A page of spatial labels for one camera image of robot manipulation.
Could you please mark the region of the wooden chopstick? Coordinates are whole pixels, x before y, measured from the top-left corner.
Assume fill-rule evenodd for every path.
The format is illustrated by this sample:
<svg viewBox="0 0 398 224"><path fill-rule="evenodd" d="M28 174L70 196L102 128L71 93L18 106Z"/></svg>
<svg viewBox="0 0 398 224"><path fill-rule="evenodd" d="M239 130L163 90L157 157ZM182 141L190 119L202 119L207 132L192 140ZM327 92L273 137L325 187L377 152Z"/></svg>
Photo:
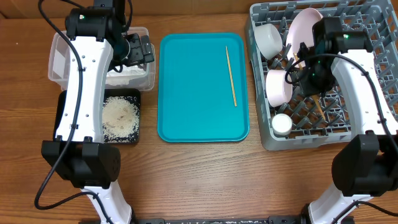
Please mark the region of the wooden chopstick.
<svg viewBox="0 0 398 224"><path fill-rule="evenodd" d="M296 59L296 61L299 60L299 58L298 58L298 56L297 56L297 53L294 53L294 58ZM303 70L303 67L301 66L300 63L298 64L298 67L299 67L300 70ZM319 96L318 96L318 95L313 95L313 96L311 96L311 97L312 97L312 99L314 100L315 105L316 105L316 107L317 107L317 109L318 109L318 112L321 114L323 120L326 120L325 115L324 115L324 113L323 113L323 111L322 111L322 108L321 108L321 106L320 106L320 104L319 104L319 99L320 99Z"/></svg>
<svg viewBox="0 0 398 224"><path fill-rule="evenodd" d="M226 59L227 59L227 64L228 64L229 79L230 79L231 91L232 91L232 95L233 95L234 107L237 107L236 94L235 94L234 81L233 81L233 74L232 74L232 70L231 70L231 62L230 62L230 59L229 59L229 52L228 52L228 46L227 45L225 45L225 51L226 51Z"/></svg>

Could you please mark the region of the small white rice plate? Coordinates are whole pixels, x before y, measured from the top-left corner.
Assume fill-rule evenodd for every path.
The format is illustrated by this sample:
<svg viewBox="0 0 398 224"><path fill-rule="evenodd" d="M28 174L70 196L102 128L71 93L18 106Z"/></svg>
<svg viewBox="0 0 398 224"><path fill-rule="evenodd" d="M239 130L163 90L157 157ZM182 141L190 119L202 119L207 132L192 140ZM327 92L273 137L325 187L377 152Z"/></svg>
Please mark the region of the small white rice plate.
<svg viewBox="0 0 398 224"><path fill-rule="evenodd" d="M286 71L269 70L266 75L266 96L271 107L288 103L292 98L293 86L285 81Z"/></svg>

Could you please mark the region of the large white plate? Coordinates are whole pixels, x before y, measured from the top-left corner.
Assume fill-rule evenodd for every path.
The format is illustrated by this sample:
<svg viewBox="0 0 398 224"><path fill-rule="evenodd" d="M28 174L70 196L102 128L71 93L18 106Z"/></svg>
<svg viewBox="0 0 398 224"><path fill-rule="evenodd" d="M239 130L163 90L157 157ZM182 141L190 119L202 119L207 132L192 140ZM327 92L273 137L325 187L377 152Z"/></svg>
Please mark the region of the large white plate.
<svg viewBox="0 0 398 224"><path fill-rule="evenodd" d="M307 47L314 46L312 27L322 18L323 15L314 8L306 8L296 15L286 39L286 45L290 44L288 60L292 58L295 62L294 54L298 53L300 43L304 42Z"/></svg>

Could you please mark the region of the white cup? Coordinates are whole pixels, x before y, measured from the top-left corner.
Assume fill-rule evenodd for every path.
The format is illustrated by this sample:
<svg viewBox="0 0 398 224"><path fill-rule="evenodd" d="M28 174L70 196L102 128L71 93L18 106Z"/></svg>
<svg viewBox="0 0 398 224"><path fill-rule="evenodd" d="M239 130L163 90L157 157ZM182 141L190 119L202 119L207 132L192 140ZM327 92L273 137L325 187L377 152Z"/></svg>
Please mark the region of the white cup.
<svg viewBox="0 0 398 224"><path fill-rule="evenodd" d="M276 136L288 136L292 130L292 119L286 114L277 114L271 120L273 133Z"/></svg>

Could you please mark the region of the grey bowl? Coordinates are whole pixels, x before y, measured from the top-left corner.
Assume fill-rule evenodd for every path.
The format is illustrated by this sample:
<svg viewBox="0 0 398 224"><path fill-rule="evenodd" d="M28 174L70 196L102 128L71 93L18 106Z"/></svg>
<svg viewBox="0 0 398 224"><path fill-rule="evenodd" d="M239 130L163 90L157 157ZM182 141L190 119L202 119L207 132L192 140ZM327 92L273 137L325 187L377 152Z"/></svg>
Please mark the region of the grey bowl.
<svg viewBox="0 0 398 224"><path fill-rule="evenodd" d="M283 48L279 31L272 24L255 27L254 37L261 54L268 60L274 58Z"/></svg>

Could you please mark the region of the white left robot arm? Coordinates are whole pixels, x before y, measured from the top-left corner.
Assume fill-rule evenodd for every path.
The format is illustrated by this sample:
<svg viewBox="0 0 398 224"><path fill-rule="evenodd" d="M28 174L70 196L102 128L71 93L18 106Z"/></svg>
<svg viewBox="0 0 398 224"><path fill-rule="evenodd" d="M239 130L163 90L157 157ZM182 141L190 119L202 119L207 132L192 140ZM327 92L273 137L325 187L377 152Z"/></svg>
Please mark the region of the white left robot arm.
<svg viewBox="0 0 398 224"><path fill-rule="evenodd" d="M65 104L53 139L41 148L50 173L87 196L101 223L137 221L118 183L120 151L104 142L102 124L107 73L154 61L149 38L128 32L131 22L131 1L74 4L59 33L70 48Z"/></svg>

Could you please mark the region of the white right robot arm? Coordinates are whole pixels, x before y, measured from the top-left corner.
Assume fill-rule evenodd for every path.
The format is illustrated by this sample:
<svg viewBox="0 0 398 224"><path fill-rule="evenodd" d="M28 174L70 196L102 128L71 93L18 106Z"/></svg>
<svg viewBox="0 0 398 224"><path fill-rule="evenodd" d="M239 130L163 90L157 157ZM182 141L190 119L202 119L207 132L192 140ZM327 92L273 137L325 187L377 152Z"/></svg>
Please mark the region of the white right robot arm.
<svg viewBox="0 0 398 224"><path fill-rule="evenodd" d="M300 49L300 80L306 96L338 84L349 114L352 140L335 156L333 182L306 209L307 223L353 223L361 204L397 190L397 121L374 69L371 41L364 31L344 31L337 17L312 27L314 50Z"/></svg>

